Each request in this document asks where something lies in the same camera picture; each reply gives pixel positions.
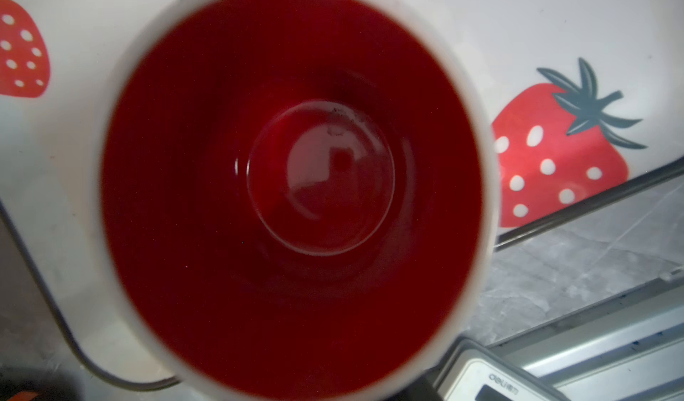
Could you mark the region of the red interior mug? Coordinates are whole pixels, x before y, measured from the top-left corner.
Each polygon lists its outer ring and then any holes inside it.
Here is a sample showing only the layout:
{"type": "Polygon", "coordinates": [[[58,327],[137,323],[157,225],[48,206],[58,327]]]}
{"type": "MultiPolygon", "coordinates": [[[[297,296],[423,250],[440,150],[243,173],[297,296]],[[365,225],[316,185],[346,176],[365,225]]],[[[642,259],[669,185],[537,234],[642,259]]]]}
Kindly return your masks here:
{"type": "Polygon", "coordinates": [[[178,0],[120,59],[97,145],[107,292],[217,399],[389,399],[486,280],[493,134],[400,0],[178,0]]]}

